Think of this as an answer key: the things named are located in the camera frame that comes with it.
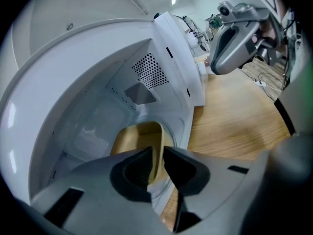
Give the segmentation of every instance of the perforated panel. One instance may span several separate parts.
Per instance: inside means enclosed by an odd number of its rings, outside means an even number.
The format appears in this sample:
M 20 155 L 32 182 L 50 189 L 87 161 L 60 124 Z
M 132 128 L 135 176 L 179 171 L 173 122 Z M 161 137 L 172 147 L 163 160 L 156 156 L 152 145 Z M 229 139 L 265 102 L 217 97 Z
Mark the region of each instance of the perforated panel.
M 137 63 L 135 63 L 132 69 L 140 77 L 139 81 L 143 82 L 145 86 L 148 87 L 148 89 L 169 82 L 164 75 L 164 72 L 162 71 L 160 65 L 157 63 L 151 53 L 148 53 Z

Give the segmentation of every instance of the wooden floor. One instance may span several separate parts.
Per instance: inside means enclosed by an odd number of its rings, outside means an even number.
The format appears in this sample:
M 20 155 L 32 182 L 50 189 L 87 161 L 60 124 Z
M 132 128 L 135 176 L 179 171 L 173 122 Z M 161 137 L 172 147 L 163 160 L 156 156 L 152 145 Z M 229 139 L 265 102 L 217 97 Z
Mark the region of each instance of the wooden floor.
M 264 87 L 265 92 L 267 93 L 274 101 L 279 97 L 283 82 L 284 82 L 284 60 L 276 63 L 273 67 L 270 67 L 265 62 L 261 62 L 257 58 L 253 59 L 252 63 L 245 64 L 242 71 L 257 80 L 258 76 L 261 81 L 264 81 L 268 86 Z
M 211 156 L 254 160 L 260 151 L 273 148 L 288 136 L 273 101 L 236 69 L 227 75 L 209 76 L 206 105 L 195 108 L 188 149 Z M 170 230 L 175 222 L 177 199 L 175 189 L 161 215 Z

